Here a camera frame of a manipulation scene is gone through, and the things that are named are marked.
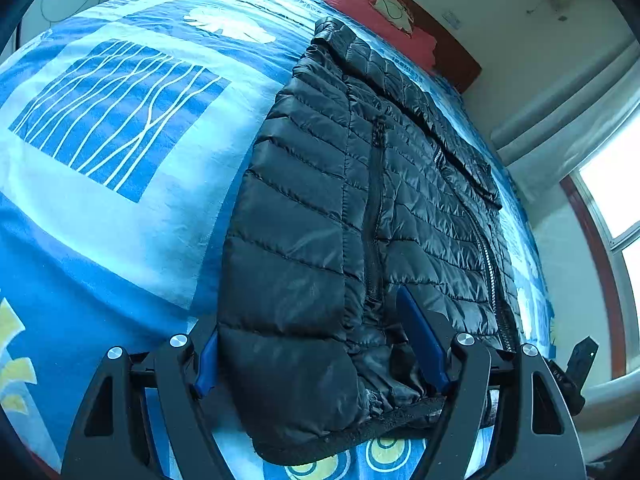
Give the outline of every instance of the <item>mattress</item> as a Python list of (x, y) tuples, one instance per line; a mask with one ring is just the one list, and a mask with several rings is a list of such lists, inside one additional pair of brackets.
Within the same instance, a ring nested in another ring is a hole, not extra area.
[[(0, 66), (0, 402), (60, 470), (104, 353), (157, 347), (216, 307), (222, 243), (252, 141), (314, 33), (336, 16), (403, 70), (491, 164), (528, 340), (548, 357), (553, 310), (526, 215), (460, 95), (322, 0), (111, 0)], [(148, 392), (165, 474), (180, 478)], [(224, 380), (204, 401), (238, 479), (409, 478), (424, 440), (320, 462), (263, 462)], [(481, 430), (468, 472), (486, 458)]]

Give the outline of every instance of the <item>silver screw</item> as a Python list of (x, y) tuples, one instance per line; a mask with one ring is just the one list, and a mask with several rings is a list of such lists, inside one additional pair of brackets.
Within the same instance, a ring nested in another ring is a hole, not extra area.
[(109, 349), (109, 351), (107, 352), (107, 357), (109, 359), (117, 359), (121, 355), (122, 355), (122, 348), (120, 348), (119, 346), (114, 346), (113, 348)]
[(463, 346), (471, 346), (473, 343), (476, 342), (476, 340), (471, 334), (465, 334), (465, 333), (458, 334), (458, 336), (456, 337), (456, 341)]
[(170, 339), (169, 343), (171, 343), (171, 346), (180, 348), (181, 346), (185, 346), (187, 344), (187, 336), (185, 336), (184, 334), (174, 335)]
[(535, 346), (530, 345), (529, 343), (525, 343), (524, 345), (522, 345), (522, 351), (529, 357), (535, 357), (536, 355), (538, 355), (538, 349)]

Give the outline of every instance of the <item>black puffer jacket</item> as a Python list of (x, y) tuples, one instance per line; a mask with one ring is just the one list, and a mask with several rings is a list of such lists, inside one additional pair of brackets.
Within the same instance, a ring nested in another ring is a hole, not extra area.
[(489, 165), (432, 99), (340, 21), (318, 22), (223, 252), (221, 355), (261, 457), (309, 463), (437, 418), (396, 319), (400, 284), (456, 330), (517, 345), (499, 209)]

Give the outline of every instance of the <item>wall switch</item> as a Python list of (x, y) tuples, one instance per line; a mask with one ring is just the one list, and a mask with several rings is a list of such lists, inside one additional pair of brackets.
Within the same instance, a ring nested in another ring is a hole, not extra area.
[(452, 10), (446, 10), (443, 12), (442, 17), (447, 20), (447, 23), (449, 23), (449, 25), (451, 25), (455, 30), (458, 30), (462, 26), (462, 22), (460, 22)]

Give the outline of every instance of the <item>zipper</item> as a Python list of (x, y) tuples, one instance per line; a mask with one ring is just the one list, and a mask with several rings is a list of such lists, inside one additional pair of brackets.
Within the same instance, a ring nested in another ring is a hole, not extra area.
[[(444, 164), (445, 156), (442, 148), (438, 146), (436, 149), (436, 153), (433, 157), (433, 162), (438, 170), (440, 170)], [(498, 325), (498, 338), (500, 338), (500, 342), (502, 344), (502, 348), (509, 352), (515, 352), (515, 345), (509, 336), (509, 332), (506, 326), (506, 319), (504, 317), (504, 308), (498, 308), (497, 304), (497, 280), (495, 276), (495, 269), (491, 259), (491, 252), (489, 248), (488, 242), (484, 239), (482, 235), (482, 231), (480, 230), (480, 225), (478, 224), (478, 220), (472, 215), (471, 211), (465, 206), (465, 204), (460, 200), (460, 197), (456, 193), (456, 191), (449, 185), (449, 183), (445, 180), (447, 186), (454, 193), (458, 200), (460, 201), (460, 205), (464, 208), (466, 214), (469, 216), (471, 220), (472, 230), (474, 235), (476, 236), (476, 240), (478, 240), (478, 247), (480, 249), (480, 253), (482, 255), (482, 262), (484, 264), (484, 268), (486, 269), (486, 285), (489, 290), (489, 301), (491, 310), (494, 313), (496, 324)]]
[(373, 123), (371, 150), (369, 154), (369, 193), (362, 222), (364, 246), (366, 300), (368, 304), (382, 304), (382, 264), (376, 235), (382, 209), (382, 158), (385, 146), (385, 124), (383, 120)]

